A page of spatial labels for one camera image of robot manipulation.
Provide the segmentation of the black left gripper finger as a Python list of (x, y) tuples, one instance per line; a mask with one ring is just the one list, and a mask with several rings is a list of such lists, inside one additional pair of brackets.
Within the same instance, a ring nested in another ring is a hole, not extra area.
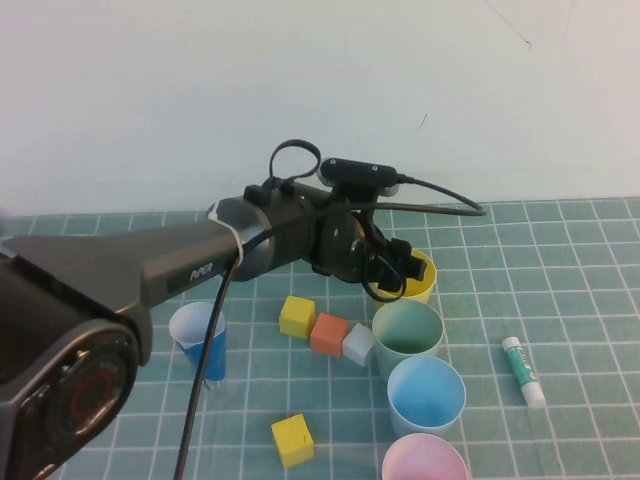
[(380, 272), (377, 277), (377, 286), (391, 296), (401, 296), (406, 287), (406, 275), (400, 268), (406, 250), (404, 241), (392, 238), (386, 242), (378, 254)]
[(423, 281), (428, 271), (429, 258), (421, 251), (412, 251), (406, 261), (405, 272), (408, 279)]

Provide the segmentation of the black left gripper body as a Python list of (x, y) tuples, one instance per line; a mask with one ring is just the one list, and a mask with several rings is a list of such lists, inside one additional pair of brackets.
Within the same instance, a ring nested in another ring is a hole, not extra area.
[(329, 215), (312, 255), (313, 269), (346, 283), (377, 284), (378, 254), (388, 240), (371, 209)]

